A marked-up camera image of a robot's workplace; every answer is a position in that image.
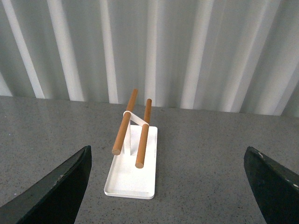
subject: wooden dowel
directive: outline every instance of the wooden dowel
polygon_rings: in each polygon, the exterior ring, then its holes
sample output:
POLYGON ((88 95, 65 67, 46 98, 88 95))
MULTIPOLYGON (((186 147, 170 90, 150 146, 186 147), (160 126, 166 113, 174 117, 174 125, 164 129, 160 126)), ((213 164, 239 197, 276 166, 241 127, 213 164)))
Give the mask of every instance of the wooden dowel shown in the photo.
POLYGON ((138 89, 133 89, 133 92, 131 94, 131 98, 128 102, 127 111, 133 112, 133 109, 134 109, 134 106, 135 106, 135 101, 136 101, 136 98, 137 98, 137 93, 138 93, 138 89))
MULTIPOLYGON (((137 93, 138 93, 138 90, 134 89, 132 94, 131 94, 131 98, 129 100, 128 106, 127 106, 127 111, 133 112, 136 97, 137 97, 137 93)), ((125 113, 123 118, 122 118, 121 126, 120 126, 120 129, 118 130, 118 133, 117 133, 117 136, 116 136, 116 139, 115 139, 115 143, 114 143, 114 146, 112 148, 112 154, 113 155, 121 154, 121 148, 122 148, 122 145, 123 145, 123 141, 125 140, 125 136, 126 136, 126 132, 127 132, 127 128, 128 128, 128 125, 129 125, 130 118, 131 118, 131 114, 129 112, 125 113)))
MULTIPOLYGON (((148 99, 146 101, 145 112, 144 112, 144 121, 147 123, 150 122, 150 112, 151 112, 151 99, 148 99)), ((135 166, 137 168, 143 168, 144 166, 144 158, 145 158, 146 143, 148 141, 148 134, 149 134, 149 125, 143 125, 141 130, 136 163, 135 163, 135 166)))

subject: speckled gray surface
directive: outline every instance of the speckled gray surface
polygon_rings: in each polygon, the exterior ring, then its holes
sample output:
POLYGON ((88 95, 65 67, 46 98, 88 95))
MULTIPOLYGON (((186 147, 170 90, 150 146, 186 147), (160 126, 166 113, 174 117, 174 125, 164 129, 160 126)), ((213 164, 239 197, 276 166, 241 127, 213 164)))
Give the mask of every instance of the speckled gray surface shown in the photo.
MULTIPOLYGON (((156 194, 109 197, 104 185, 125 105, 0 97, 0 206, 85 145, 93 167, 76 223, 262 224, 243 168, 253 146, 299 173, 299 119, 153 107, 156 194)), ((135 114, 143 116, 144 107, 135 114)))

